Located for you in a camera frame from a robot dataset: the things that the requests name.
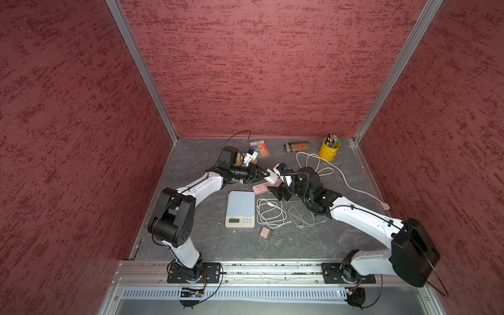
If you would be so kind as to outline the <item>white charger adapter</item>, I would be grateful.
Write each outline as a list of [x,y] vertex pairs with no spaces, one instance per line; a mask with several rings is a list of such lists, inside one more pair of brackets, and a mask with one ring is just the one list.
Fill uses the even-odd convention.
[[279,176],[271,169],[267,169],[266,172],[268,173],[268,176],[265,177],[265,181],[271,185],[275,185],[279,180]]

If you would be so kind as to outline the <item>pink power strip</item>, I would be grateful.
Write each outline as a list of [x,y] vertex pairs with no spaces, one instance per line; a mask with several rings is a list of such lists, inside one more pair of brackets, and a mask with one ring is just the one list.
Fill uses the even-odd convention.
[[271,184],[270,182],[264,182],[258,185],[254,185],[252,187],[253,192],[256,196],[261,195],[261,194],[266,194],[269,193],[269,187],[278,187],[282,184],[282,181],[278,179],[274,184]]

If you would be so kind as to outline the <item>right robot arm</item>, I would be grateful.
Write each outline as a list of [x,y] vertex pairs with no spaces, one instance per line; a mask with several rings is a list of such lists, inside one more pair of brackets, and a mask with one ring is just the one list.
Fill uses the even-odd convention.
[[414,287],[423,287],[440,260],[440,252],[425,227],[412,218],[394,219],[362,207],[342,194],[324,188],[311,167],[293,171],[284,163],[274,167],[282,180],[271,188],[278,200],[301,199],[316,215],[340,221],[373,237],[385,248],[373,251],[353,249],[341,261],[344,282],[356,284],[369,275],[397,276]]

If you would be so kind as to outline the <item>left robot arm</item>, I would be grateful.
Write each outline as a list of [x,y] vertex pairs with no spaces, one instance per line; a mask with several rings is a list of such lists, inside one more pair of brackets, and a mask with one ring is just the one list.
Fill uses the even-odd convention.
[[213,166],[189,185],[163,189],[148,223],[153,242],[171,251],[184,278],[199,280],[203,273],[203,259],[190,238],[196,206],[233,181],[246,184],[269,176],[269,172],[255,164],[247,167]]

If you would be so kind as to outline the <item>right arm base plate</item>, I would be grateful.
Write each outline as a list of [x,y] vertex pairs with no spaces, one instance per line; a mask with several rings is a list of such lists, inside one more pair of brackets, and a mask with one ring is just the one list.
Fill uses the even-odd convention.
[[322,263],[322,276],[325,284],[344,284],[357,286],[358,284],[375,284],[374,275],[361,276],[351,265],[341,266],[341,263]]

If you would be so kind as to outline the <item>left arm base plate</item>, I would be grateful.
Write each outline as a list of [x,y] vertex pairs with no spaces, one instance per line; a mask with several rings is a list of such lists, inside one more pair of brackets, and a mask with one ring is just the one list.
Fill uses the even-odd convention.
[[189,269],[177,262],[170,263],[167,267],[168,284],[217,284],[222,274],[222,265],[213,262],[198,262]]

